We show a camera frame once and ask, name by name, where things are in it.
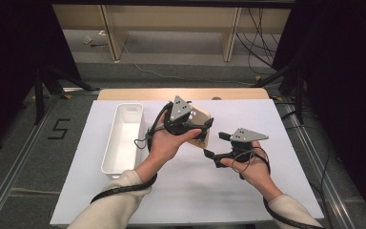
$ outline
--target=hand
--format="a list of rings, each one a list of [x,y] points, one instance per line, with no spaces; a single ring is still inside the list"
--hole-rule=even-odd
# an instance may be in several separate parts
[[[159,123],[164,122],[165,113],[160,116]],[[183,135],[172,135],[166,130],[155,132],[148,157],[135,169],[141,180],[149,181],[166,162],[174,158],[184,142],[195,138],[200,133],[200,129],[190,130]]]
[[[252,146],[258,155],[266,158],[258,141],[253,141]],[[260,158],[254,156],[250,161],[244,163],[234,161],[231,158],[222,158],[221,163],[239,171],[246,181],[252,184],[267,201],[282,195],[270,177],[267,165]]]

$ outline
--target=white table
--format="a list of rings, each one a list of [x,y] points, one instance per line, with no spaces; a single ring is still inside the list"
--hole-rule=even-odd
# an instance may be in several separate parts
[[[51,218],[51,225],[66,226],[85,209],[109,179],[100,168],[116,106],[144,105],[146,128],[153,124],[166,100],[94,101],[69,174]],[[275,105],[270,99],[192,100],[214,117],[208,149],[228,153],[231,143],[218,132],[232,134],[243,127],[269,136],[260,141],[269,155],[272,178],[286,194],[297,198],[316,219],[323,214],[299,164]],[[158,173],[152,192],[144,197],[131,225],[187,225],[256,223],[272,220],[262,196],[230,168],[215,168],[203,151],[184,144],[176,157]]]

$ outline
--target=floor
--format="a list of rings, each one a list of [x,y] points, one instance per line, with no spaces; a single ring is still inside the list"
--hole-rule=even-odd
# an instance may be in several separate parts
[[[218,34],[213,33],[132,31],[121,59],[115,62],[111,59],[107,46],[107,37],[102,31],[64,31],[64,34],[69,42],[75,62],[80,64],[78,67],[81,68],[81,71],[82,68],[89,66],[82,64],[134,65],[137,72],[150,75],[148,77],[168,78],[176,75],[169,75],[167,70],[160,72],[159,69],[156,69],[157,72],[154,72],[151,70],[151,65],[171,65],[174,68],[180,66],[185,71],[190,69],[196,71],[199,66],[207,68],[246,67],[249,75],[253,77],[253,82],[256,80],[254,79],[255,75],[265,78],[269,73],[275,72],[258,58],[249,55],[249,52],[244,49],[238,38],[235,41],[232,60],[230,62],[223,61]],[[239,35],[244,43],[251,47],[249,41],[253,40],[254,34],[247,34],[246,36]],[[84,41],[87,39],[91,41],[85,44]],[[277,46],[276,41],[279,41],[279,35],[265,35],[264,40],[268,49],[274,51]],[[256,45],[263,46],[260,38],[256,39]],[[269,61],[272,61],[274,57],[274,52],[265,52],[265,50],[256,47],[253,47],[253,51],[266,63],[270,63]],[[236,87],[249,87],[252,82],[245,81],[246,77],[250,77],[249,75],[242,77],[244,81],[241,81],[242,78],[240,77],[231,81],[227,78],[200,78],[200,80],[207,81],[209,86],[221,85],[220,82],[226,80],[230,81],[230,87],[235,87],[235,85]],[[283,117],[284,126],[288,130],[288,135],[294,144],[304,172],[314,187],[316,199],[321,204],[322,211],[328,216],[321,221],[322,224],[325,228],[366,228],[366,204],[364,199],[359,195],[358,190],[348,177],[341,161],[337,159],[336,150],[333,149],[330,139],[325,135],[318,117],[314,114],[313,107],[308,104],[308,99],[305,98],[302,112],[305,121],[303,126],[300,125],[294,115],[286,116],[294,110],[292,105],[294,97],[279,94],[280,80],[277,79],[266,86],[265,89],[271,98],[276,99],[277,110]],[[196,86],[193,80],[187,82],[187,84]],[[81,115],[81,119],[83,119],[88,114],[89,106],[95,100],[97,94],[81,92],[75,89],[73,85],[64,85],[66,91],[75,91],[72,96],[74,103],[77,104],[74,109],[78,109],[78,113],[76,114],[75,110],[70,108],[68,104],[59,101],[53,105],[50,114],[52,116],[56,116],[56,114],[64,116],[64,113],[66,113],[64,110],[68,110],[66,114],[72,116],[72,120],[78,118],[75,117],[76,115]],[[107,85],[109,88],[122,87],[112,84]],[[30,92],[30,97],[25,100],[25,105],[29,108],[33,107],[32,96],[33,92]],[[18,152],[22,152],[27,147],[25,142],[29,141],[29,133],[38,131],[34,130],[35,127],[32,125],[34,112],[34,109],[22,111],[8,129],[5,139],[3,139],[3,142],[10,144],[10,148],[4,147],[0,151],[0,186],[2,182],[6,181],[5,178],[11,171],[10,167],[19,155]],[[58,120],[58,117],[56,119],[49,118],[49,124],[47,125],[54,125],[52,122],[55,120]],[[77,139],[82,130],[70,129],[68,135],[74,135],[73,138]],[[43,133],[40,137],[47,138],[47,135]],[[58,143],[52,146],[52,153],[55,155],[62,147],[70,147],[69,144],[74,144],[72,147],[75,148],[77,141]],[[38,145],[34,148],[37,148],[34,149],[35,151],[39,151]],[[70,151],[61,157],[50,157],[50,163],[40,160],[38,164],[26,163],[23,167],[20,166],[20,170],[24,170],[24,172],[18,177],[14,177],[11,192],[2,199],[4,205],[0,213],[0,228],[8,228],[8,225],[11,225],[11,228],[43,228],[38,226],[43,223],[47,228],[50,228],[48,222],[64,178],[63,175],[56,177],[55,173],[48,174],[41,171],[66,171],[67,166],[71,163],[72,156],[72,151]],[[38,161],[38,159],[36,154],[27,155],[24,158],[25,161]],[[38,179],[46,180],[47,177],[50,177],[51,182],[42,184],[38,181]],[[33,216],[30,214],[14,214],[14,211],[18,211],[16,207],[19,205],[26,206],[25,209],[37,209],[39,211]],[[34,225],[31,226],[26,221],[33,222]],[[272,222],[261,222],[255,227],[259,229],[276,228]]]

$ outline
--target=person's right hand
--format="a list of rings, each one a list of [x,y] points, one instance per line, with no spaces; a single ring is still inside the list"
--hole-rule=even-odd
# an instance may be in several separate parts
[[[258,155],[266,158],[266,154],[260,149],[258,141],[253,141],[252,146]],[[221,163],[237,170],[267,201],[282,195],[282,192],[272,181],[267,165],[260,158],[254,156],[250,161],[243,163],[234,161],[231,158],[222,158]]]

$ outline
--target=sleeve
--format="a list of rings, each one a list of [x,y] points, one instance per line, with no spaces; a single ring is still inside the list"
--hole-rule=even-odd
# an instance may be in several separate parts
[[[106,185],[103,191],[141,183],[142,181],[138,174],[134,170],[128,170],[120,178],[112,180]],[[132,214],[138,208],[141,199],[151,190],[152,188],[148,188],[98,199],[79,214],[68,228],[126,228]]]
[[[318,226],[318,227],[322,227],[322,225],[320,225],[319,222],[316,221],[316,219],[314,219],[310,213],[308,212],[308,210],[296,199],[288,196],[288,195],[281,195],[273,200],[271,200],[269,202],[269,207],[276,212],[277,214],[279,214],[280,216],[293,220],[293,221],[297,221],[297,222],[301,222],[301,223],[305,223],[305,224],[309,224],[309,225],[313,225],[313,226]],[[278,221],[276,219],[274,219],[274,221],[277,223],[277,225],[280,228],[294,228],[293,226],[290,226],[288,224],[285,224],[281,221]]]

